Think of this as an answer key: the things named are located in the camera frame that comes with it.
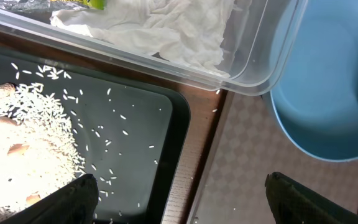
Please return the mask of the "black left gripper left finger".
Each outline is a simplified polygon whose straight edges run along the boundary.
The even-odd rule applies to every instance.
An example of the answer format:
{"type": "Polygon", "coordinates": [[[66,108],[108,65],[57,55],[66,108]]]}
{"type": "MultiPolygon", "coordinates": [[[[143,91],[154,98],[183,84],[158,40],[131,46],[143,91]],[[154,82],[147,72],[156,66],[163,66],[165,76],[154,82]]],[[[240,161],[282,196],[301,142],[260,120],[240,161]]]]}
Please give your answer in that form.
{"type": "Polygon", "coordinates": [[[0,224],[91,224],[98,192],[97,180],[85,174],[0,224]]]}

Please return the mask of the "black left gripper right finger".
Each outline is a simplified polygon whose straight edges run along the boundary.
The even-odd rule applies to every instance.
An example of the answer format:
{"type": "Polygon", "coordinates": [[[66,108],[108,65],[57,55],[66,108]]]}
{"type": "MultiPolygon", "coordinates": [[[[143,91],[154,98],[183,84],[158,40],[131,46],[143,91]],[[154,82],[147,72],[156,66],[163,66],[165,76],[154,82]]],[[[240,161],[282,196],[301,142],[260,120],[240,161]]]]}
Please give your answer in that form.
{"type": "Polygon", "coordinates": [[[269,174],[265,194],[276,224],[358,224],[358,215],[280,172],[269,174]]]}

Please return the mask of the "dark blue plate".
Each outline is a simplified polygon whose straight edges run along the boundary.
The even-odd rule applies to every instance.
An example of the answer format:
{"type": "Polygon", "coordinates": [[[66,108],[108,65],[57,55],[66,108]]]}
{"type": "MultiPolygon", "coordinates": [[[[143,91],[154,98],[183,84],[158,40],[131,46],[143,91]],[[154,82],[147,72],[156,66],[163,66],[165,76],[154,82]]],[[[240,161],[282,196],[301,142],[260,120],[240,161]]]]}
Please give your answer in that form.
{"type": "Polygon", "coordinates": [[[358,159],[358,1],[308,2],[284,73],[263,99],[305,154],[358,159]]]}

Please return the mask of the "white paper napkin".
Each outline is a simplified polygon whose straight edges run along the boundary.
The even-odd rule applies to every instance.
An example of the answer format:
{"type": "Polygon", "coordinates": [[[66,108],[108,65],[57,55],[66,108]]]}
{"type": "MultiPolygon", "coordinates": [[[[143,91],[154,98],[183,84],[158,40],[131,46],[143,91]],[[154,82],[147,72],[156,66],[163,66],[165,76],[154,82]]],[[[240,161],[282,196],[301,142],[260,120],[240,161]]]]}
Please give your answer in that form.
{"type": "Polygon", "coordinates": [[[227,78],[217,66],[234,3],[231,0],[113,0],[104,9],[59,10],[51,25],[126,51],[227,78]]]}

